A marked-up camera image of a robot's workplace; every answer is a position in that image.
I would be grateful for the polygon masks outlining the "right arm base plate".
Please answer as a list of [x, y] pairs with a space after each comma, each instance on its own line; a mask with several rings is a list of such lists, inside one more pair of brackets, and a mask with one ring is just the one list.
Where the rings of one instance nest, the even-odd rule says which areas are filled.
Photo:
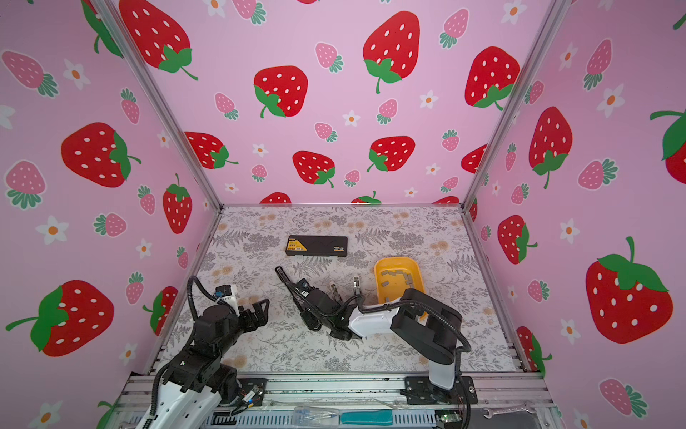
[[430, 382], [428, 376], [409, 376], [404, 379], [400, 394], [409, 405], [476, 405], [478, 396], [473, 378], [462, 376], [455, 381], [451, 390], [439, 388]]

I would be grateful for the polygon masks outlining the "black stapler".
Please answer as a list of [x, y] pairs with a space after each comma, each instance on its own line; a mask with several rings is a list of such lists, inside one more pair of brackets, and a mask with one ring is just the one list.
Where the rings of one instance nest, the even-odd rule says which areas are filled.
[[300, 293], [300, 289], [298, 289], [298, 286], [291, 281], [291, 279], [288, 277], [288, 275], [281, 266], [277, 266], [275, 268], [275, 273], [288, 290], [294, 304], [296, 305], [299, 311], [300, 317], [305, 323], [307, 329], [312, 332], [320, 331], [322, 328], [322, 323], [319, 320], [318, 316], [316, 316], [311, 311], [311, 306], [309, 305], [305, 297]]

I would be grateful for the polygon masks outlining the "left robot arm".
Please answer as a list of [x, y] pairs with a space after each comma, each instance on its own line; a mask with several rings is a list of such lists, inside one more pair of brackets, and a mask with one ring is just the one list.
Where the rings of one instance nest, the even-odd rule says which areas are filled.
[[246, 332], [267, 325], [270, 300], [259, 300], [246, 309], [237, 304], [230, 285], [211, 294], [192, 275], [187, 302], [194, 325], [189, 339], [169, 362], [157, 370], [151, 403], [139, 428], [198, 428], [219, 406], [232, 418], [262, 402], [266, 380], [244, 386], [238, 370], [223, 363], [223, 356]]

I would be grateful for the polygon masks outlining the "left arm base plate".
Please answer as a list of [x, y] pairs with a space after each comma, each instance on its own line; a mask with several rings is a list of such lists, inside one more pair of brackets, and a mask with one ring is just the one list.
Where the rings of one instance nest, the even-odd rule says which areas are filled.
[[226, 404], [227, 407], [239, 407], [245, 402], [254, 408], [261, 407], [266, 392], [266, 378], [241, 377], [238, 379], [238, 387], [234, 398]]

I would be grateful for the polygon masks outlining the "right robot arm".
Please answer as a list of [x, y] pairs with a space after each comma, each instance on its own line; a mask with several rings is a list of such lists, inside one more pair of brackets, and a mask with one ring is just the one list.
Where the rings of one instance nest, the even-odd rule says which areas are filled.
[[463, 316], [453, 307], [418, 289], [407, 289], [400, 298], [373, 306], [366, 306], [359, 290], [338, 302], [305, 279], [292, 282], [284, 273], [280, 278], [309, 330], [326, 327], [340, 341], [395, 334], [428, 359], [434, 388], [445, 393], [466, 389], [461, 357], [472, 346], [461, 331]]

